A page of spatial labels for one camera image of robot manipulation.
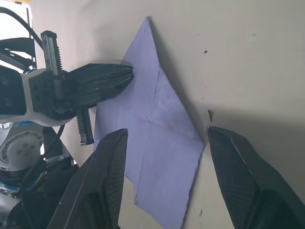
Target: lavender paper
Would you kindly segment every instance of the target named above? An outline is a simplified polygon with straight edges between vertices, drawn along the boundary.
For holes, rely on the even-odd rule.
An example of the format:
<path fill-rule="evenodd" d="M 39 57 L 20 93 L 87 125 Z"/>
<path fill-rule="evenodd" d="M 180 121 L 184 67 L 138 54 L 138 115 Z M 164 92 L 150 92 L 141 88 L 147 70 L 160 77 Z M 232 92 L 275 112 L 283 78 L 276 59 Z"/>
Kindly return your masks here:
<path fill-rule="evenodd" d="M 123 63 L 133 66 L 134 80 L 98 104 L 95 142 L 128 128 L 125 175 L 133 182 L 135 204 L 165 229 L 180 229 L 204 144 L 160 67 L 148 19 Z"/>

